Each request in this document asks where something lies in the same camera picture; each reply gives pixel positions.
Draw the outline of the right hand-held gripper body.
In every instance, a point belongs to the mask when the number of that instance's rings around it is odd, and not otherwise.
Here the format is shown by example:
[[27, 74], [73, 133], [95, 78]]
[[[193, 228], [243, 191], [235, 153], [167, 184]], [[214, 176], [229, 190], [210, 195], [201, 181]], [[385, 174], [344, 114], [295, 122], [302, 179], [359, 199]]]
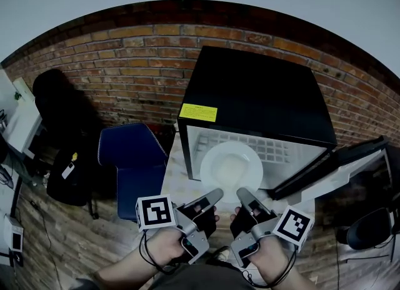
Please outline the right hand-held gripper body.
[[231, 249], [238, 265], [249, 265], [249, 256], [259, 251], [261, 239], [276, 236], [284, 247], [299, 252], [311, 229], [314, 218], [288, 206], [280, 216], [264, 206], [241, 207], [230, 225], [234, 241]]

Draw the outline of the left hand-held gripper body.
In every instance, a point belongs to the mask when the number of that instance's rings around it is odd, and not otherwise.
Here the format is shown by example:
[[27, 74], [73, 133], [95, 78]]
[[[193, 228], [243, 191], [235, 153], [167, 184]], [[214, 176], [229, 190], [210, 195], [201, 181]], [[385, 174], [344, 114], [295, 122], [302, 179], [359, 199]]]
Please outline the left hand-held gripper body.
[[170, 195], [140, 197], [136, 203], [136, 219], [142, 232], [139, 250], [147, 251], [147, 232], [174, 228], [182, 232], [180, 238], [184, 254], [175, 263], [195, 263], [209, 249], [208, 238], [216, 230], [214, 207], [204, 213], [187, 213], [186, 205], [175, 205]]

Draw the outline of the white round plate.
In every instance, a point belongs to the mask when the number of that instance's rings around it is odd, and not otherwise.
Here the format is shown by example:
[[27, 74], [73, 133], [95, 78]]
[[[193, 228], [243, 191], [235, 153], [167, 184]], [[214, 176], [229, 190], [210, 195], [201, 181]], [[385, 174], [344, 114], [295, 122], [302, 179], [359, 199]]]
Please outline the white round plate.
[[[248, 167], [236, 186], [223, 188], [216, 181], [215, 170], [221, 159], [227, 154], [241, 156], [248, 162]], [[201, 163], [199, 175], [204, 188], [221, 188], [224, 196], [220, 200], [224, 203], [235, 203], [239, 201], [236, 194], [239, 188], [247, 188], [253, 193], [261, 187], [264, 171], [259, 156], [249, 146], [240, 142], [224, 142], [214, 146], [206, 153]]]

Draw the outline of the black mini fridge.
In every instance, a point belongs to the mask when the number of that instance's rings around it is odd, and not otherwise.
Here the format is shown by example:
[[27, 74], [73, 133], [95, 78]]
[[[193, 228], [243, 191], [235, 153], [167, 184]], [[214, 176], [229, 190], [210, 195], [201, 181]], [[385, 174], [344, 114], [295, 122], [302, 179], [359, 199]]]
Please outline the black mini fridge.
[[324, 177], [345, 183], [388, 145], [388, 140], [380, 136], [338, 148], [328, 108], [312, 71], [261, 54], [204, 46], [184, 103], [217, 108], [215, 122], [177, 117], [189, 179], [199, 180], [206, 155], [195, 152], [201, 131], [289, 143], [289, 164], [262, 162], [261, 189], [273, 200], [286, 198]]

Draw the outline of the person's left forearm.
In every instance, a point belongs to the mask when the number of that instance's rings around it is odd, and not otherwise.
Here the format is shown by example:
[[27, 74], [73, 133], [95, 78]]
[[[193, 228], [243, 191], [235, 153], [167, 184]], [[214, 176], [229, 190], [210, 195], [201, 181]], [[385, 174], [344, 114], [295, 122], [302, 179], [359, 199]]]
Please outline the person's left forearm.
[[158, 270], [135, 249], [122, 260], [97, 271], [94, 276], [107, 290], [139, 290]]

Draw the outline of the person's right forearm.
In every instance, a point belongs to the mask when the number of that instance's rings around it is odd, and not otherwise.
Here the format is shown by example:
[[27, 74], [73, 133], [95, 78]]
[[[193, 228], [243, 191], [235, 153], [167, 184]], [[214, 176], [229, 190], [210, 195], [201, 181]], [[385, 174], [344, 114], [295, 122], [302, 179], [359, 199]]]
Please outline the person's right forearm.
[[285, 256], [281, 259], [263, 257], [258, 262], [254, 262], [254, 265], [272, 290], [317, 290], [316, 285], [301, 275], [295, 267], [278, 283], [279, 278], [283, 277], [288, 263]]

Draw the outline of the person's right hand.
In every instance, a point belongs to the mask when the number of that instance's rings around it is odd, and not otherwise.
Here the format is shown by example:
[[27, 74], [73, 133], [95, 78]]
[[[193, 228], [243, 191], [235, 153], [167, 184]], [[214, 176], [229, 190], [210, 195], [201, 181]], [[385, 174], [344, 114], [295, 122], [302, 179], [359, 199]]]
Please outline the person's right hand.
[[281, 242], [277, 237], [263, 237], [259, 240], [259, 249], [249, 260], [259, 269], [282, 269], [288, 263], [288, 257], [283, 251]]

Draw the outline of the person's left hand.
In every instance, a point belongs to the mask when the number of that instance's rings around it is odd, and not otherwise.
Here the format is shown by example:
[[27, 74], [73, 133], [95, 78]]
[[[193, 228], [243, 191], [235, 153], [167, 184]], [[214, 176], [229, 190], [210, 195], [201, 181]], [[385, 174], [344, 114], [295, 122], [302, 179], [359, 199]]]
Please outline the person's left hand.
[[147, 250], [158, 266], [164, 267], [173, 259], [183, 255], [180, 238], [182, 232], [165, 227], [156, 232], [148, 241]]

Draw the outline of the table with pale tablecloth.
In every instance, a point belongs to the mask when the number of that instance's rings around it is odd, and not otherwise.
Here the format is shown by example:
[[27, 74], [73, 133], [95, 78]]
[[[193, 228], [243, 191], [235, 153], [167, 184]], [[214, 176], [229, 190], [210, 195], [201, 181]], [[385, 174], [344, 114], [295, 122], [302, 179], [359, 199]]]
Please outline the table with pale tablecloth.
[[[188, 178], [180, 134], [177, 132], [169, 154], [161, 194], [170, 194], [171, 201], [179, 206], [184, 203], [190, 203], [213, 189], [214, 188], [204, 188], [200, 181], [190, 180]], [[286, 206], [289, 205], [288, 201], [285, 199], [283, 201], [273, 201], [267, 196], [266, 192], [261, 189], [252, 193], [259, 198], [268, 209], [272, 209], [276, 214], [282, 214]], [[219, 227], [228, 226], [227, 222], [229, 221], [229, 216], [234, 212], [234, 208], [239, 205], [239, 201], [226, 203], [220, 200], [217, 202], [217, 214], [220, 216]], [[304, 201], [295, 204], [294, 207], [315, 217], [315, 200]]]

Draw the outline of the blue padded chair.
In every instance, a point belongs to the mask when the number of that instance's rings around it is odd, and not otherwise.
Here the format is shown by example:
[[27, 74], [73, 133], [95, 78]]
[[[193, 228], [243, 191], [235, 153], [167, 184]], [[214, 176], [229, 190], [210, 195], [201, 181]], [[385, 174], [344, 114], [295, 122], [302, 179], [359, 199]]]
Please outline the blue padded chair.
[[168, 155], [150, 128], [140, 122], [104, 128], [97, 160], [116, 168], [117, 213], [137, 222], [138, 198], [161, 193]]

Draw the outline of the person's right shoe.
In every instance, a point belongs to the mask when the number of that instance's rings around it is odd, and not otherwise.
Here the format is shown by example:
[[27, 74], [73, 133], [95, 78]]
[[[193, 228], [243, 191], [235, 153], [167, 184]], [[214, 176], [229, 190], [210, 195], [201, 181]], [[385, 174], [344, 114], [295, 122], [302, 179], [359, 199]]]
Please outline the person's right shoe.
[[231, 248], [229, 246], [223, 246], [214, 252], [212, 259], [226, 263], [229, 260], [230, 253]]

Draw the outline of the grey shell chair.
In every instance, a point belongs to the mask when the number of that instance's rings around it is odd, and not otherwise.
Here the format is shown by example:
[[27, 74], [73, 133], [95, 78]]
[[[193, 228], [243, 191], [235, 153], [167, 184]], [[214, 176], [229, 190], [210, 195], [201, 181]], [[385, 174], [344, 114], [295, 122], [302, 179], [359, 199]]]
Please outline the grey shell chair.
[[334, 216], [333, 227], [337, 243], [354, 251], [383, 249], [388, 254], [369, 257], [349, 257], [345, 263], [373, 263], [400, 260], [400, 209], [354, 207]]

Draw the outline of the person's dark shorts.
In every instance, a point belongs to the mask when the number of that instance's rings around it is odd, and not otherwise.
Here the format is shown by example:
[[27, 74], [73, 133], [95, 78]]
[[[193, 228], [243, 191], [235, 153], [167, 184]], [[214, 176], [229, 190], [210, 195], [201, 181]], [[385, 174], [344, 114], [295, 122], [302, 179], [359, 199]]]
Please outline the person's dark shorts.
[[181, 266], [172, 275], [158, 277], [148, 290], [254, 290], [240, 271], [225, 266]]

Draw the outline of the yellow rectangular sticker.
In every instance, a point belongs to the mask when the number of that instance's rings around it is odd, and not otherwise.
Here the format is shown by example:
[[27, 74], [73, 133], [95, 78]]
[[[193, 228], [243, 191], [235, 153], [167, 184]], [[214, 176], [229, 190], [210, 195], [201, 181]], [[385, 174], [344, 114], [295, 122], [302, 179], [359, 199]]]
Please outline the yellow rectangular sticker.
[[216, 121], [217, 112], [218, 109], [216, 107], [184, 103], [179, 113], [179, 117], [214, 123]]

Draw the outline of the white rectangular tag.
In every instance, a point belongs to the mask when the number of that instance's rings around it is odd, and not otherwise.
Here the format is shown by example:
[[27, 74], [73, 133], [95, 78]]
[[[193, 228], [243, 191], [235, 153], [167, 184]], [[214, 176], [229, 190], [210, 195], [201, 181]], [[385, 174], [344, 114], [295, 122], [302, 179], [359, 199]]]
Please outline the white rectangular tag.
[[62, 174], [61, 174], [62, 178], [63, 178], [63, 179], [67, 179], [68, 176], [73, 172], [74, 168], [75, 168], [74, 163], [73, 163], [73, 162], [70, 162], [70, 163], [66, 166], [65, 170], [62, 172]]

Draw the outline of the black office chair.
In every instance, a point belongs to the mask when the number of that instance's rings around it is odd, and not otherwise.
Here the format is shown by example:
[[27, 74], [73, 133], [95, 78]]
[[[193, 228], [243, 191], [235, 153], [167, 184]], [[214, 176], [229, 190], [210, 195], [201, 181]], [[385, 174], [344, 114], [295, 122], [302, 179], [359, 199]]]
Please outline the black office chair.
[[[58, 150], [47, 182], [47, 194], [70, 206], [88, 206], [90, 216], [98, 219], [92, 204], [92, 180], [101, 122], [95, 110], [59, 69], [41, 73], [32, 91], [50, 143]], [[72, 162], [74, 153], [77, 160]], [[63, 179], [61, 174], [69, 163], [74, 163], [75, 168]]]

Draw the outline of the small white box device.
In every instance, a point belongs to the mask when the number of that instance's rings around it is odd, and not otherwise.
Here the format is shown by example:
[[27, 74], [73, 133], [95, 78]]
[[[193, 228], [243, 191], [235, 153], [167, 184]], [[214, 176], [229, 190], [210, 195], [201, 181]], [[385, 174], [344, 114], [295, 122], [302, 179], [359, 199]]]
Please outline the small white box device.
[[20, 253], [23, 251], [24, 228], [17, 219], [8, 214], [4, 217], [3, 234], [4, 240], [10, 250]]

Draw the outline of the white cabinet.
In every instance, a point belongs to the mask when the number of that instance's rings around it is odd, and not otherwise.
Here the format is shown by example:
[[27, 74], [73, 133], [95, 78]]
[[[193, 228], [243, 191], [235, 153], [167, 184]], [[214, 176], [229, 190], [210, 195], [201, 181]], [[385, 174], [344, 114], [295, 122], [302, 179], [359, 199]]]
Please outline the white cabinet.
[[0, 110], [7, 115], [3, 131], [6, 142], [16, 151], [34, 159], [30, 151], [35, 135], [42, 128], [42, 117], [34, 102], [34, 96], [23, 78], [10, 81], [0, 68]]

